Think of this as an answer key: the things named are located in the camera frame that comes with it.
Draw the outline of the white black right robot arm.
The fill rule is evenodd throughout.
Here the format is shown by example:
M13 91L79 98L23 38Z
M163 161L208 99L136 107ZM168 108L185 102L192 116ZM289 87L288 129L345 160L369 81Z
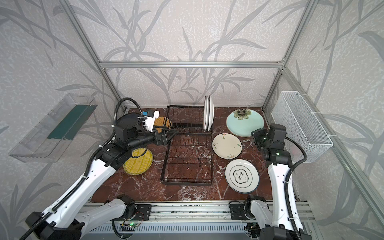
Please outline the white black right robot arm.
M272 211L262 197L249 196L245 201L245 215L257 222L259 239L312 239L312 236L304 231L292 185L294 170L307 160L305 150L287 137L287 128L280 124L271 124L268 129L255 130L252 132L252 137L266 161L273 196ZM293 163L291 154L285 150L285 141L291 142L301 151L303 155L301 160Z

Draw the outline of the white plate green text rim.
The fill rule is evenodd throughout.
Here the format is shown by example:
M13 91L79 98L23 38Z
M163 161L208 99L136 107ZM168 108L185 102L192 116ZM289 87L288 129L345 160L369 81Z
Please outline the white plate green text rim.
M209 110L209 125L208 125L208 131L212 129L212 125L214 122L214 103L213 103L213 97L209 95L209 104L210 104L210 110Z

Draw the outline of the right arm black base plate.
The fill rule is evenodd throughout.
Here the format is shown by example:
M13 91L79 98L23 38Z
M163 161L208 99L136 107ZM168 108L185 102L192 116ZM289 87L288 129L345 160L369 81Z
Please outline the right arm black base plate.
M231 220L233 221L246 221L248 218L245 214L245 203L240 201L230 201L229 202L229 208L230 208L230 215Z

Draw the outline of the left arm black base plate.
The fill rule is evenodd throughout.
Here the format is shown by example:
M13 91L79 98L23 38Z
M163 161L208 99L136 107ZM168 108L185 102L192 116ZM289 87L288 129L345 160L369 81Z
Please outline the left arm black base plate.
M151 214L151 204L130 205L118 220L148 221Z

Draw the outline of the white plate orange sunburst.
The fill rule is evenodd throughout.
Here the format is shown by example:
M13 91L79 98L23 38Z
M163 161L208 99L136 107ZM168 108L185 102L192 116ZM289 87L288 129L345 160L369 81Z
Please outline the white plate orange sunburst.
M204 132L206 132L208 129L208 122L209 122L208 118L209 118L209 98L206 95L205 102L204 102Z

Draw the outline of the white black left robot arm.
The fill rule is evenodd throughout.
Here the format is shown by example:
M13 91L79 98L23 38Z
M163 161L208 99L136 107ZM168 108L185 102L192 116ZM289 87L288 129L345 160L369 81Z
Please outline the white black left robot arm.
M40 240L79 240L91 230L109 220L134 215L135 201L121 196L110 203L79 214L80 209L96 190L124 163L132 158L133 150L168 145L178 134L177 130L155 126L158 111L142 111L132 98L122 98L116 104L113 117L113 133L93 152L85 172L60 197L41 213L33 212L26 223L29 229L20 237L27 239L35 234Z

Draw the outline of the mint green flower plate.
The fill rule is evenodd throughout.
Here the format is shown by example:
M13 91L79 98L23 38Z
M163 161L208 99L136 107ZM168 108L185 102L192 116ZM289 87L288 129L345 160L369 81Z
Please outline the mint green flower plate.
M250 137L251 132L264 128L263 117L251 109L237 109L226 120L229 131L238 137Z

